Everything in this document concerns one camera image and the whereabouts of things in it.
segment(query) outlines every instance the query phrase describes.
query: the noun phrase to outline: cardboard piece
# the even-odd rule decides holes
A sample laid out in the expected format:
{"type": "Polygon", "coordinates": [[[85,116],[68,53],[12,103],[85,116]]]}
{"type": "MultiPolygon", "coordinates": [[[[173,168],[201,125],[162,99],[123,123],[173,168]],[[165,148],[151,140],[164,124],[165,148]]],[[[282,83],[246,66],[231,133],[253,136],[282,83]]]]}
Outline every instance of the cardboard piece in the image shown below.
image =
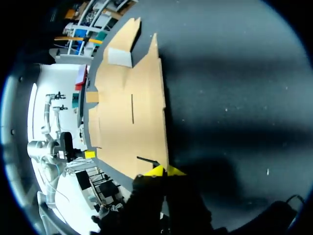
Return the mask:
{"type": "Polygon", "coordinates": [[[99,102],[98,92],[86,92],[86,102],[87,103],[98,103],[99,102]]]}
{"type": "Polygon", "coordinates": [[[139,27],[140,18],[130,19],[105,48],[95,79],[99,103],[89,110],[90,140],[98,148],[97,157],[131,178],[152,169],[137,156],[168,168],[157,35],[134,68],[108,63],[109,48],[130,52],[139,27]]]}

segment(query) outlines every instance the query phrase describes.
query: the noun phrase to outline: orange object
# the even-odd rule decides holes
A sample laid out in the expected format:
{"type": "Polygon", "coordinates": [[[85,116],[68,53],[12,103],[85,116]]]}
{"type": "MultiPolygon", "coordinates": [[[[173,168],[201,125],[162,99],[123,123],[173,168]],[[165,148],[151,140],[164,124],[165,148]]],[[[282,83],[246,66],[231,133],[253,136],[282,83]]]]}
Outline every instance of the orange object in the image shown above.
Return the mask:
{"type": "Polygon", "coordinates": [[[64,19],[73,19],[74,15],[75,15],[75,11],[73,9],[69,9],[64,19]]]}

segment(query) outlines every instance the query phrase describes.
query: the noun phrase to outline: black cable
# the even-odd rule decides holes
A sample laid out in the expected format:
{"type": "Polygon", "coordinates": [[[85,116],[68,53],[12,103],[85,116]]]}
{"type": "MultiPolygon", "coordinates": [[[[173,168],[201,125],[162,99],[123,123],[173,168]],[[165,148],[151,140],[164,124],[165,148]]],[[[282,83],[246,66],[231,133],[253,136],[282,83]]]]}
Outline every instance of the black cable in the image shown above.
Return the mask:
{"type": "Polygon", "coordinates": [[[300,195],[298,195],[298,194],[295,194],[295,195],[293,195],[293,196],[291,196],[290,198],[288,198],[287,200],[286,200],[286,203],[289,203],[293,198],[298,198],[301,202],[302,202],[302,204],[305,204],[305,202],[304,202],[304,199],[303,199],[303,197],[301,197],[300,195]]]}

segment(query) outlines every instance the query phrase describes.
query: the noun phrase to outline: white wall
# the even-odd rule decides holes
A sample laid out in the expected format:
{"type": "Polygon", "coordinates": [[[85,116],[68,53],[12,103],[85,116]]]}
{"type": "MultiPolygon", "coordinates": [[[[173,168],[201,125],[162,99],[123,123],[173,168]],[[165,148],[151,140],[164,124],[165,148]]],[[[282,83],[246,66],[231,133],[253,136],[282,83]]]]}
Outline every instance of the white wall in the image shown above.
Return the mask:
{"type": "MultiPolygon", "coordinates": [[[[71,64],[53,64],[42,65],[42,72],[37,82],[37,94],[34,106],[34,139],[45,140],[45,137],[41,134],[41,127],[45,125],[44,122],[44,110],[45,110],[45,95],[61,94],[66,95],[66,99],[53,100],[51,107],[62,106],[68,108],[68,110],[60,111],[60,124],[62,131],[70,131],[73,137],[73,147],[81,150],[86,150],[86,146],[79,141],[79,130],[77,128],[77,115],[72,109],[72,95],[77,93],[75,91],[75,80],[78,75],[78,69],[80,65],[71,64]]],[[[56,121],[52,108],[50,109],[50,125],[51,136],[56,138],[56,121]]]]}

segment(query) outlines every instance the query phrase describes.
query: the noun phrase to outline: yellow object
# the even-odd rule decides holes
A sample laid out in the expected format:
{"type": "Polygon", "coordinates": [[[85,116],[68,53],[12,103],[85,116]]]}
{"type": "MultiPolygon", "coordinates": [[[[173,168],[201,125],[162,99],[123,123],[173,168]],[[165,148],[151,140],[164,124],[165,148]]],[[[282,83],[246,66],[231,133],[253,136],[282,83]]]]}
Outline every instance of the yellow object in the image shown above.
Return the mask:
{"type": "Polygon", "coordinates": [[[85,158],[86,159],[90,159],[90,158],[95,158],[96,157],[96,153],[95,151],[85,151],[85,158]]]}
{"type": "MultiPolygon", "coordinates": [[[[159,165],[156,168],[153,168],[152,170],[148,171],[147,173],[144,174],[144,176],[163,176],[163,166],[159,165]]],[[[186,175],[184,172],[178,170],[177,168],[169,165],[168,171],[167,171],[167,176],[182,176],[186,175]]]]}
{"type": "MultiPolygon", "coordinates": [[[[79,37],[56,37],[54,40],[55,41],[66,41],[66,40],[83,41],[84,38],[79,38],[79,37]]],[[[92,39],[92,38],[90,38],[88,40],[88,42],[102,44],[102,41],[96,40],[96,39],[92,39]]]]}
{"type": "Polygon", "coordinates": [[[152,170],[148,171],[144,174],[144,176],[163,176],[163,166],[158,165],[156,168],[153,168],[152,170]]]}
{"type": "Polygon", "coordinates": [[[174,175],[186,175],[186,174],[184,172],[178,170],[177,168],[169,165],[167,175],[168,176],[174,176],[174,175]]]}

